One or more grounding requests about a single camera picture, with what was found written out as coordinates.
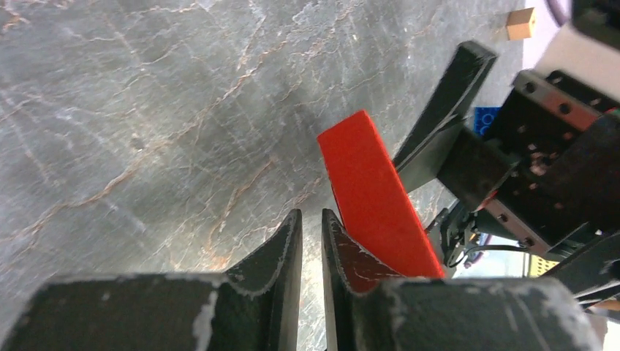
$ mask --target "red block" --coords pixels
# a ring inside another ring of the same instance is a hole
[[[317,138],[347,232],[404,276],[443,278],[428,236],[366,111]]]

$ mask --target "blue block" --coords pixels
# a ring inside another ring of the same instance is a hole
[[[476,107],[474,113],[474,132],[483,136],[497,117],[499,109],[500,107]]]

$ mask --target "marble tabletop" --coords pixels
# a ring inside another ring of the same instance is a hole
[[[325,349],[316,136],[366,109],[390,152],[459,42],[521,68],[522,0],[0,0],[0,339],[48,277],[211,271],[304,216],[299,350]],[[411,195],[425,223],[450,199]]]

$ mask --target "brown cube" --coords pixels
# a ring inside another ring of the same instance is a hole
[[[536,9],[530,7],[528,9],[512,11],[508,15],[508,38],[510,40],[521,40],[531,38],[536,26]]]

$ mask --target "gray marble surface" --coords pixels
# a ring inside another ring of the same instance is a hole
[[[460,42],[521,68],[521,0],[0,0],[0,339],[50,275],[209,271],[304,215],[299,350],[323,350],[315,142],[367,109],[393,153]],[[449,201],[412,193],[425,223]]]

